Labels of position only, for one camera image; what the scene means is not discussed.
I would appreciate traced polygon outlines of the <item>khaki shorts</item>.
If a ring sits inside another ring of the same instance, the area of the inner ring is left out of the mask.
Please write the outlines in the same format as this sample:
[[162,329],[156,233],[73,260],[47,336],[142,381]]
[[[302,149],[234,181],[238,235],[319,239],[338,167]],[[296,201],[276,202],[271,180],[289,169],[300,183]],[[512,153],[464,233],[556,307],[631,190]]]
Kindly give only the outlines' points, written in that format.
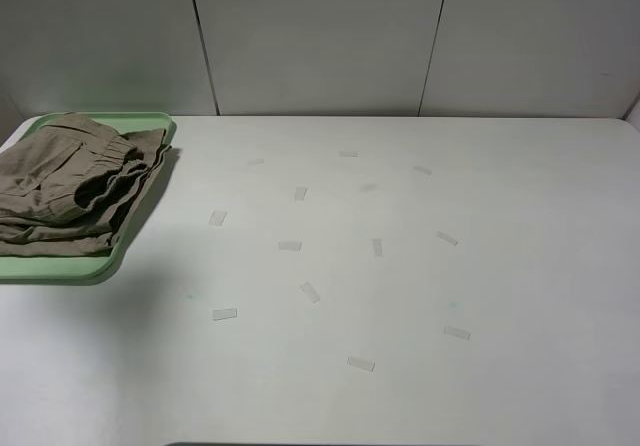
[[57,113],[1,154],[1,253],[110,252],[171,146],[164,114]]

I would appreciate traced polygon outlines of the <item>green plastic tray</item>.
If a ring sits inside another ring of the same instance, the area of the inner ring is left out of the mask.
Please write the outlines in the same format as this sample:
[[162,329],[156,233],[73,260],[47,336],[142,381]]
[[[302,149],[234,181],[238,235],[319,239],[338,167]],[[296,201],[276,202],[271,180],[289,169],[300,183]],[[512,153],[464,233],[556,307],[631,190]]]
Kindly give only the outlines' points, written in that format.
[[[163,112],[87,112],[85,115],[121,134],[163,128],[166,130],[163,139],[166,144],[172,141],[177,129],[171,116]],[[162,167],[159,177],[150,184],[149,193],[133,212],[131,221],[122,229],[122,235],[109,253],[80,257],[3,257],[1,281],[6,284],[76,284],[92,282],[116,270],[164,193],[172,168],[172,165]]]

